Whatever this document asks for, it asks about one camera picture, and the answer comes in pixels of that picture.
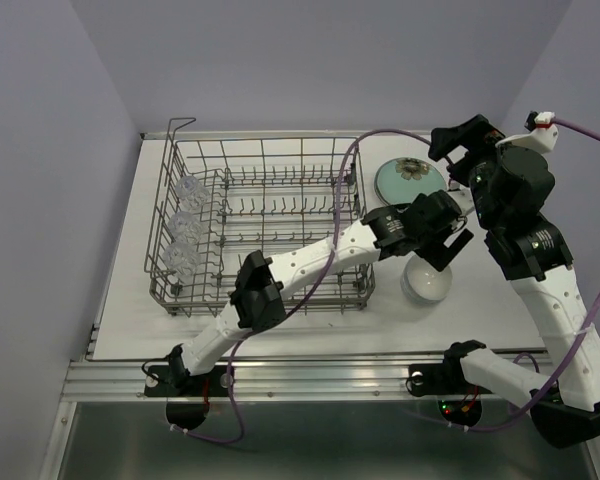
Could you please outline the white ribbed bowl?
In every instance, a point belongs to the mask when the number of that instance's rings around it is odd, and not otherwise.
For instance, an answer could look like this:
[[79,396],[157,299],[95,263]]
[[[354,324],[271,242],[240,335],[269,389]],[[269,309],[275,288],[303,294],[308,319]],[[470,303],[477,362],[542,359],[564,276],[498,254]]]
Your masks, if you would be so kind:
[[421,304],[436,304],[446,299],[453,282],[449,266],[437,271],[420,257],[411,257],[401,277],[403,294],[411,301]]

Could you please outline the light green flower plate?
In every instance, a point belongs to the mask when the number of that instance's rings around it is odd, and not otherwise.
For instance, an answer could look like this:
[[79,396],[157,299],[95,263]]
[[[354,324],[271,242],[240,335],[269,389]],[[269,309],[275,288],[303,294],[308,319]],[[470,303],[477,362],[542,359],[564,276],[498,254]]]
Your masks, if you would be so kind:
[[385,162],[374,177],[374,191],[385,205],[412,203],[420,194],[446,189],[447,182],[436,167],[413,157]]

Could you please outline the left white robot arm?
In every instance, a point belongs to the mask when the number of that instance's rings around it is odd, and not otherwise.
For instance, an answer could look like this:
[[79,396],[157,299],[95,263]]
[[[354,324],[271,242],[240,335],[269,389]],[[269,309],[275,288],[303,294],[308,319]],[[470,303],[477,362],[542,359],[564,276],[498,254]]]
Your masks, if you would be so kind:
[[467,190],[420,194],[409,204],[369,211],[362,219],[300,249],[265,256],[256,250],[244,260],[234,290],[221,313],[192,340],[167,355],[167,382],[179,393],[195,392],[202,375],[241,340],[273,329],[292,312],[285,303],[304,292],[312,296],[322,281],[362,264],[417,253],[441,271],[471,240],[463,232],[444,243],[474,209]]

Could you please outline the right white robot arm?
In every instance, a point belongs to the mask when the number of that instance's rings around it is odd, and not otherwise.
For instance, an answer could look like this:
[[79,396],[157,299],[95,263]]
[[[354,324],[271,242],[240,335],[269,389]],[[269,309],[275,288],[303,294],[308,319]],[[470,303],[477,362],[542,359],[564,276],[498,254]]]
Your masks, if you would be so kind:
[[556,121],[532,113],[525,127],[506,136],[477,115],[435,128],[429,156],[464,149],[449,176],[470,190],[488,251],[533,319],[554,372],[543,376],[473,340],[453,344],[437,365],[412,368],[410,388],[419,395],[485,389],[513,404],[516,417],[529,415],[551,446],[566,448],[600,436],[597,310],[584,305],[566,241],[541,212],[555,185],[545,156],[557,141]]

